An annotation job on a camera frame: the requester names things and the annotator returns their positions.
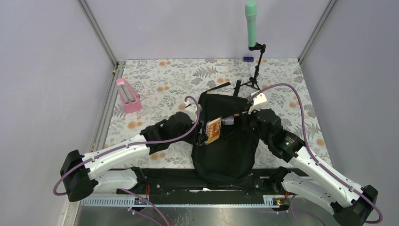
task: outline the gray wall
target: gray wall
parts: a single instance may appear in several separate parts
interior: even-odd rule
[[[398,224],[399,1],[338,1],[303,63],[334,166]],[[374,212],[370,219],[376,219]]]
[[[248,50],[248,0],[87,0],[115,56],[259,57]],[[299,57],[328,0],[257,0],[264,57]]]
[[[74,0],[2,1],[0,21],[0,225],[54,226],[52,188],[89,149],[112,66]]]

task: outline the green microphone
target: green microphone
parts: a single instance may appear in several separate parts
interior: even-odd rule
[[[254,50],[256,45],[256,13],[258,9],[255,1],[248,1],[245,4],[245,17],[247,18],[248,27],[248,48]]]

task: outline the cable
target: cable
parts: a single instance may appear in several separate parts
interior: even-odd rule
[[[291,206],[289,207],[292,213],[292,216],[294,217],[295,221],[300,225],[303,226],[303,224],[301,224],[301,222],[299,222],[298,218],[296,218],[295,213],[294,213],[294,199],[296,197],[296,194],[294,194],[294,196],[292,196],[291,198]]]
[[[147,218],[147,219],[153,221],[155,224],[157,224],[157,225],[159,225],[159,226],[164,226],[164,225],[161,224],[159,221],[157,221],[157,220],[155,220],[154,218],[152,218],[152,217],[150,217],[150,216],[147,216],[147,215],[145,215],[145,214],[143,214],[143,213],[140,213],[139,211],[136,211],[136,210],[128,210],[128,211],[133,212],[133,214],[137,213],[138,215],[143,216],[143,217],[145,217],[145,218]]]
[[[167,224],[167,226],[170,226],[168,220],[166,220],[166,217],[165,217],[165,216],[161,213],[161,211],[160,211],[152,202],[150,202],[148,199],[146,199],[146,198],[144,198],[144,197],[142,197],[142,196],[139,196],[139,195],[137,195],[137,194],[135,194],[135,193],[133,193],[133,192],[127,190],[127,189],[121,188],[121,190],[124,191],[124,192],[126,192],[126,193],[128,193],[128,194],[131,194],[131,195],[133,195],[133,196],[135,196],[135,197],[137,197],[137,198],[140,198],[140,199],[146,201],[148,204],[150,204],[150,205],[161,215],[161,217],[163,218],[163,220],[165,221],[165,223]]]
[[[375,220],[375,221],[367,221],[366,220],[365,223],[368,223],[368,224],[379,224],[379,223],[381,223],[382,220],[383,220],[383,213],[380,211],[380,209],[372,201],[370,201],[366,196],[364,196],[361,192],[357,191],[352,186],[347,184],[345,181],[341,180],[337,175],[335,175],[333,172],[331,172],[326,166],[324,166],[322,163],[320,163],[319,160],[314,156],[313,152],[310,150],[308,138],[306,137],[305,114],[303,113],[302,101],[301,101],[301,99],[299,97],[298,92],[295,90],[295,88],[293,86],[291,86],[290,84],[286,84],[286,83],[274,84],[274,85],[271,85],[269,87],[266,87],[266,88],[256,92],[254,95],[251,96],[251,98],[254,98],[257,95],[259,95],[260,93],[263,93],[266,90],[274,88],[274,87],[277,87],[277,86],[287,86],[287,87],[291,88],[292,91],[295,93],[296,98],[298,99],[299,108],[301,109],[303,140],[305,141],[305,147],[306,147],[306,150],[308,151],[309,155],[313,158],[313,160],[316,162],[316,164],[318,164],[322,169],[324,169],[324,171],[326,171],[330,176],[332,176],[334,179],[339,181],[345,187],[349,188],[350,191],[353,191],[355,194],[357,194],[358,196],[362,197],[368,204],[370,204],[371,207],[373,207],[373,209],[376,210],[376,212],[378,213],[378,220]]]
[[[199,121],[199,119],[200,119],[200,113],[199,113],[200,106],[198,105],[197,100],[196,100],[195,98],[193,98],[192,96],[186,96],[186,97],[184,98],[184,101],[187,101],[187,99],[189,99],[189,98],[190,98],[191,100],[194,101],[194,103],[195,103],[195,105],[196,105],[196,107],[197,107],[197,112],[196,112],[197,118],[196,118],[196,120],[195,120],[194,125],[191,127],[191,129],[190,129],[189,131],[187,131],[186,133],[184,133],[184,134],[181,135],[181,136],[178,136],[178,137],[176,137],[176,138],[169,139],[169,140],[132,142],[132,143],[128,144],[128,146],[132,146],[132,145],[153,145],[153,144],[169,143],[169,142],[174,142],[174,141],[180,140],[180,139],[182,139],[183,137],[189,135],[189,134],[195,129],[195,127],[197,126],[198,121]],[[108,151],[106,151],[106,152],[104,152],[104,153],[101,153],[101,154],[96,155],[96,156],[94,157],[94,159],[98,159],[98,158],[100,158],[101,156],[104,156],[104,155],[109,154],[109,153],[111,153],[111,152],[117,151],[117,150],[122,149],[122,148],[124,148],[124,147],[126,147],[126,145],[121,145],[121,146],[119,146],[119,147],[113,148],[113,149],[108,150]],[[83,161],[83,162],[79,163],[78,165],[72,167],[70,170],[68,170],[66,173],[64,173],[64,174],[61,176],[61,178],[57,181],[56,185],[54,186],[54,188],[53,188],[53,194],[54,194],[54,195],[57,195],[57,196],[66,195],[66,192],[63,192],[63,193],[57,192],[58,186],[59,186],[59,185],[61,184],[61,182],[62,182],[67,176],[69,176],[72,172],[74,172],[74,171],[75,171],[76,169],[78,169],[79,167],[81,167],[81,166],[83,166],[83,165],[85,165],[86,163],[91,162],[91,161],[93,161],[93,158],[89,158],[89,159],[87,159],[86,161]]]

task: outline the metal track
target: metal track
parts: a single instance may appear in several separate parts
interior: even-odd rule
[[[335,4],[337,3],[338,0],[330,0],[324,9],[323,14],[321,15],[319,21],[316,24],[316,27],[314,28],[308,42],[305,45],[305,48],[303,48],[301,55],[298,58],[299,64],[301,65],[303,60],[305,59],[306,55],[308,54],[310,48],[312,47],[317,35],[319,34],[321,28],[323,27],[324,23],[326,22],[328,16],[330,15],[331,11],[333,10]]]
[[[156,206],[160,208],[279,208],[279,206],[273,205],[273,197],[264,195],[263,200],[264,204],[156,204]],[[151,207],[150,205],[135,205],[134,202],[135,197],[89,196],[81,201],[81,205],[102,207]]]
[[[105,53],[107,54],[109,60],[111,63],[116,67],[118,65],[118,60],[116,59],[110,45],[108,44],[107,40],[105,39],[105,36],[103,32],[100,29],[100,26],[98,25],[96,18],[94,17],[93,13],[91,12],[90,7],[88,6],[86,0],[77,0],[80,7],[82,8],[83,12],[86,15],[86,18],[88,19],[91,27],[93,28],[94,33],[96,34],[98,40],[100,41],[101,45],[104,48]]]
[[[94,137],[91,142],[92,150],[91,151],[98,151],[104,147],[105,139],[108,132],[108,127],[111,122],[113,107],[115,105],[116,97],[118,94],[118,89],[116,87],[116,80],[122,78],[123,70],[125,68],[126,62],[119,62],[118,68],[111,78],[107,95],[105,101],[103,103],[103,108],[101,110],[100,118],[97,122],[97,128],[94,132]]]

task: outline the black tripod stand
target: black tripod stand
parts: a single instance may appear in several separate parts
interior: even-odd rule
[[[252,87],[254,89],[261,90],[259,88],[259,86],[258,86],[258,81],[256,80],[256,78],[258,77],[258,74],[259,74],[259,65],[261,64],[261,61],[262,61],[262,55],[263,55],[263,53],[266,50],[266,45],[265,44],[261,45],[259,43],[256,43],[254,47],[249,47],[249,50],[251,50],[251,51],[260,50],[261,51],[261,55],[259,57],[258,65],[255,66],[255,75],[253,77],[249,77],[249,81],[248,82],[246,82],[244,84],[241,84],[239,86],[236,86],[234,89],[239,89],[241,86],[249,86],[249,87]]]

